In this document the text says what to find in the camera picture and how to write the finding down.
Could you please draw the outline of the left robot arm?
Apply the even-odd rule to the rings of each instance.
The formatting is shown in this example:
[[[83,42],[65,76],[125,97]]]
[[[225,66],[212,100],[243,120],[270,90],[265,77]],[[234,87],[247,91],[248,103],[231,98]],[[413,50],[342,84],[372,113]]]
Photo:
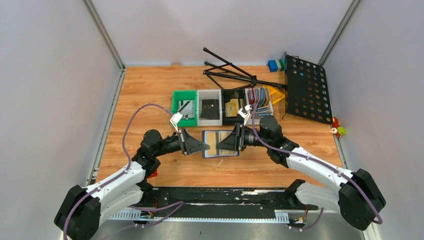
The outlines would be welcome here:
[[[91,239],[109,217],[152,197],[147,179],[160,166],[159,156],[174,152],[191,155],[208,150],[208,144],[192,137],[185,128],[162,138],[148,130],[140,148],[122,169],[85,187],[73,186],[66,194],[54,224],[72,240]]]

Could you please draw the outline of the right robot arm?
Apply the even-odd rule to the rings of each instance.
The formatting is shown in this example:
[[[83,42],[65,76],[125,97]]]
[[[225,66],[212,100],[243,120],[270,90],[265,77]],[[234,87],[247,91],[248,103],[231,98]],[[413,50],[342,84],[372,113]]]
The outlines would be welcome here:
[[[362,168],[352,171],[314,156],[284,136],[274,116],[262,118],[259,128],[237,123],[232,132],[216,144],[217,149],[228,151],[243,151],[248,146],[265,147],[274,163],[323,184],[317,186],[295,180],[288,191],[302,204],[339,213],[348,224],[361,231],[372,223],[383,223],[380,212],[387,202],[368,171]]]

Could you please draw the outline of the blue card holder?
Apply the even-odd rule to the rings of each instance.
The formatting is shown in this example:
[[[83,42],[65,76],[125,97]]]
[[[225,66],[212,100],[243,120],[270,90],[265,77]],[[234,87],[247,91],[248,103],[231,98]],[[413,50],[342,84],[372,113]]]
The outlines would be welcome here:
[[[217,144],[229,136],[230,130],[204,130],[202,131],[202,141],[209,145],[209,149],[202,152],[204,159],[218,157],[238,157],[240,153],[234,150],[225,150],[217,148]]]

